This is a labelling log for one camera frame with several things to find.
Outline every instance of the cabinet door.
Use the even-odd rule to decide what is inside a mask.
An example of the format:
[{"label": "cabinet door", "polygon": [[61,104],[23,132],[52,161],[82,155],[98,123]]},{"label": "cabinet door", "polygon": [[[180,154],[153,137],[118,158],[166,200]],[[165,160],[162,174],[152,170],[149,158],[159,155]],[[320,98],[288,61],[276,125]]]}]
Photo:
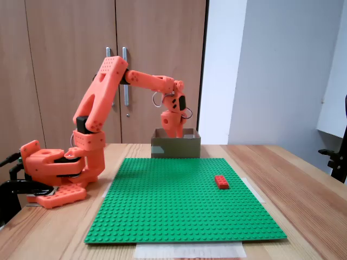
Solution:
[{"label": "cabinet door", "polygon": [[[26,0],[28,31],[47,148],[69,147],[72,117],[106,47],[117,54],[114,0]],[[121,142],[119,94],[103,127]]]},{"label": "cabinet door", "polygon": [[[0,1],[0,161],[37,139],[44,147],[24,1]],[[10,179],[0,168],[0,184]],[[21,171],[18,177],[23,179]]]},{"label": "cabinet door", "polygon": [[[118,53],[128,49],[129,68],[166,75],[185,83],[187,106],[193,111],[185,128],[195,128],[205,20],[204,0],[116,0]],[[153,92],[128,87],[129,106],[124,105],[120,85],[121,130],[125,143],[150,142],[154,128],[161,127],[166,108],[152,104]]]}]

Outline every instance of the white tape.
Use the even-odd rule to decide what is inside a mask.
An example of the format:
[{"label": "white tape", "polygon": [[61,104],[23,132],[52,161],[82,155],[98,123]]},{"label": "white tape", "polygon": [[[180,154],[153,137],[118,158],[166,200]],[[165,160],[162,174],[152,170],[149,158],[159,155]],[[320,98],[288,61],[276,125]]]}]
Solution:
[{"label": "white tape", "polygon": [[106,188],[104,194],[102,195],[103,198],[106,198],[106,195],[108,193],[108,190],[111,188],[112,183],[113,183],[113,180],[107,185],[107,188]]},{"label": "white tape", "polygon": [[164,153],[164,150],[161,146],[152,146],[152,153]]},{"label": "white tape", "polygon": [[27,207],[41,207],[41,205],[39,203],[28,203],[26,206]]},{"label": "white tape", "polygon": [[253,186],[248,182],[247,178],[241,178],[244,184],[246,184],[247,188],[253,193],[254,197],[260,202],[265,203],[265,200],[257,193],[257,191],[253,188]]},{"label": "white tape", "polygon": [[157,243],[136,245],[134,258],[233,258],[246,257],[242,242]]}]

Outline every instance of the table surface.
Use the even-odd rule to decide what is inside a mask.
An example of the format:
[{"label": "table surface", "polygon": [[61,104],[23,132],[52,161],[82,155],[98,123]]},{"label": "table surface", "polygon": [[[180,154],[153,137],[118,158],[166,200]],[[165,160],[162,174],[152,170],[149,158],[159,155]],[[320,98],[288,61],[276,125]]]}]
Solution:
[{"label": "table surface", "polygon": [[[24,207],[0,231],[1,259],[132,259],[135,244],[83,240],[123,159],[150,156],[149,144],[108,145],[106,168],[87,186],[87,198],[51,210]],[[201,157],[225,158],[247,177],[288,235],[277,242],[244,243],[245,259],[347,259],[344,184],[278,146],[203,145]]]}]

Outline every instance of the metal handle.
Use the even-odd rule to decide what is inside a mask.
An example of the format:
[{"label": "metal handle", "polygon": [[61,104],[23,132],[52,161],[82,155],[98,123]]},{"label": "metal handle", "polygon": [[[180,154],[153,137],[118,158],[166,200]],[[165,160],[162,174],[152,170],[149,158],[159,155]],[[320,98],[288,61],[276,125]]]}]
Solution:
[{"label": "metal handle", "polygon": [[106,47],[106,57],[111,57],[111,49],[110,49],[110,47]]},{"label": "metal handle", "polygon": [[[126,57],[126,53],[127,53],[126,47],[123,47],[122,51],[123,51],[123,60],[128,62],[127,57]],[[128,85],[127,84],[124,84],[124,105],[129,106],[129,92],[128,92]]]},{"label": "metal handle", "polygon": [[106,47],[106,57],[111,57],[111,48],[110,47]]}]

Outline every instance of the brown box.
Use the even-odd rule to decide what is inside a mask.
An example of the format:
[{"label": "brown box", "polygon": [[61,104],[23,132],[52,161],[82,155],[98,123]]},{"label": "brown box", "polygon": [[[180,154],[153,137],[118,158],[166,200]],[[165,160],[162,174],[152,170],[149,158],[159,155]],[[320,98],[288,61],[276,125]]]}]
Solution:
[{"label": "brown box", "polygon": [[193,128],[183,129],[183,138],[169,138],[156,128],[152,136],[152,158],[200,158],[201,137]]}]

